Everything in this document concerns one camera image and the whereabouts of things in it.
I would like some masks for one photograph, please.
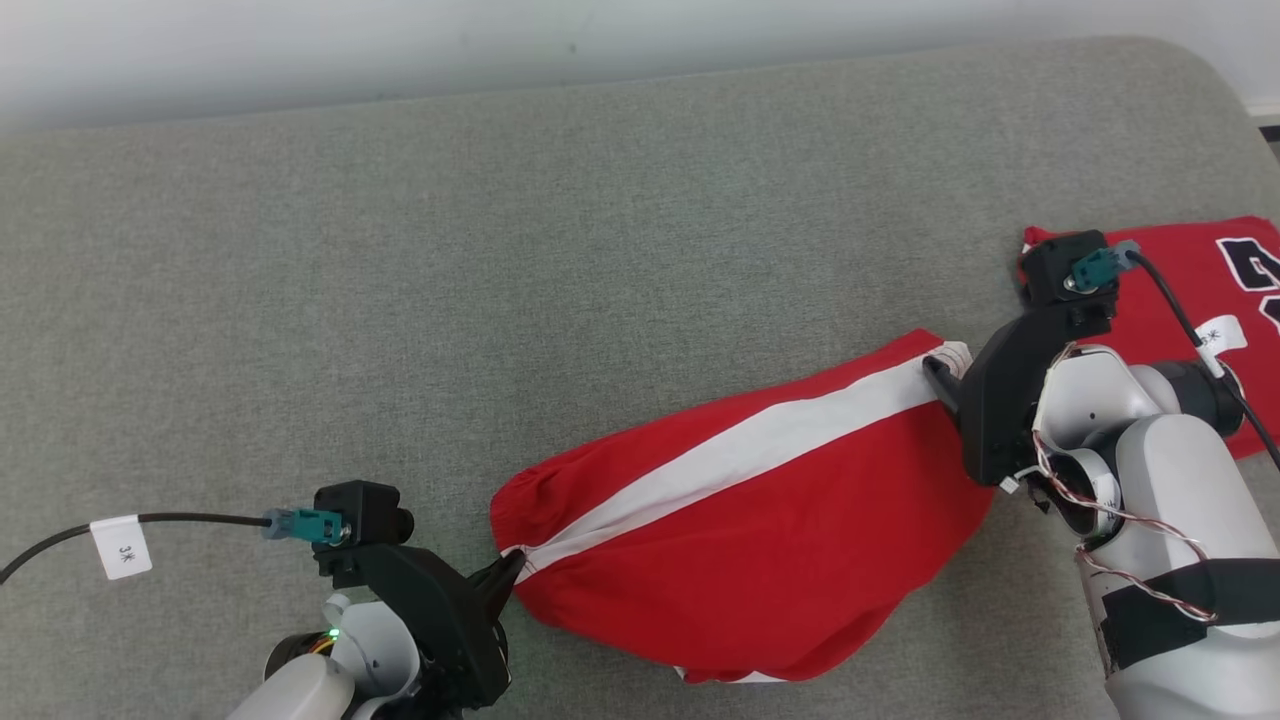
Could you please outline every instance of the red fabric with white stripe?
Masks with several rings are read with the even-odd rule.
[[[517,596],[543,623],[684,667],[687,682],[829,670],[991,503],[964,474],[925,354],[968,365],[963,347],[915,331],[516,475],[492,523],[500,550],[529,553]]]
[[[1056,234],[1027,228],[1034,246]],[[1244,386],[1245,397],[1272,437],[1280,434],[1280,233],[1262,218],[1130,228],[1106,233],[1107,245],[1134,240],[1201,325],[1219,315],[1240,320],[1248,347],[1221,356]],[[1231,247],[1234,252],[1224,249]],[[1096,338],[1130,365],[1162,360],[1196,361],[1196,350],[1178,325],[1156,283],[1134,269],[1120,278],[1120,301],[1111,332]],[[1263,450],[1248,423],[1226,441],[1235,457]]]

